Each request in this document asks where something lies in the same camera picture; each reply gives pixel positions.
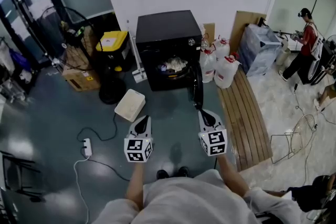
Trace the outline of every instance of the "red shirt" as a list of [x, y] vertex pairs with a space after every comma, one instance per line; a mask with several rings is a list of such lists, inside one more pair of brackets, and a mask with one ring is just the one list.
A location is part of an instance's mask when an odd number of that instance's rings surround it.
[[312, 26], [307, 25], [307, 27], [305, 28], [305, 31], [303, 33], [303, 41], [306, 41], [307, 44], [303, 45], [301, 48], [301, 53], [304, 56], [310, 56], [311, 55], [311, 49], [316, 41], [317, 36], [315, 35], [315, 31], [313, 29]]

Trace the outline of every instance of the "white t-shirt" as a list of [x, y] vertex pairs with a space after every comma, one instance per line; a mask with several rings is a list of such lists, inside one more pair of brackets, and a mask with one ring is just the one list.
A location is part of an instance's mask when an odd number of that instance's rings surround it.
[[244, 199], [230, 191], [217, 170], [195, 178], [173, 177], [144, 187], [144, 209], [127, 199], [110, 201], [94, 224], [260, 224], [269, 212], [284, 224], [299, 224], [296, 202], [251, 189]]

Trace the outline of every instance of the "black pants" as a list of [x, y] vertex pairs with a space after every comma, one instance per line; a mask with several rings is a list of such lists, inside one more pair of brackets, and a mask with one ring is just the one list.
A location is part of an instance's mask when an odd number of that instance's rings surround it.
[[285, 79], [289, 79], [291, 76], [294, 75], [295, 72], [299, 71], [301, 68], [308, 68], [310, 67], [313, 61], [313, 56], [304, 56], [302, 53], [299, 53], [293, 62], [290, 64], [288, 68], [283, 72], [283, 77]]
[[287, 191], [292, 191], [292, 197], [303, 212], [322, 209], [321, 199], [325, 198], [326, 193], [321, 192], [314, 186], [289, 188]]

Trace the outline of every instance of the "knob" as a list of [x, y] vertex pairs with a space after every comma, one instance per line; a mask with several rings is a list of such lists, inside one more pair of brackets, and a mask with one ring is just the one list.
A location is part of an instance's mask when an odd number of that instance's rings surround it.
[[189, 39], [188, 44], [189, 44], [189, 46], [195, 45], [195, 40], [193, 38]]

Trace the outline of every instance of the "metal chair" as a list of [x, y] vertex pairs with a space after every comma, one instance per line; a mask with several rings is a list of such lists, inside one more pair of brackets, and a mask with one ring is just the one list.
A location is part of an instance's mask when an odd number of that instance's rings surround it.
[[13, 154], [2, 153], [2, 166], [5, 187], [8, 190], [30, 197], [32, 202], [41, 201], [42, 193], [30, 191], [32, 186], [25, 186], [23, 183], [23, 171], [26, 169], [34, 173], [41, 173], [40, 170], [33, 168], [35, 162], [16, 158]]

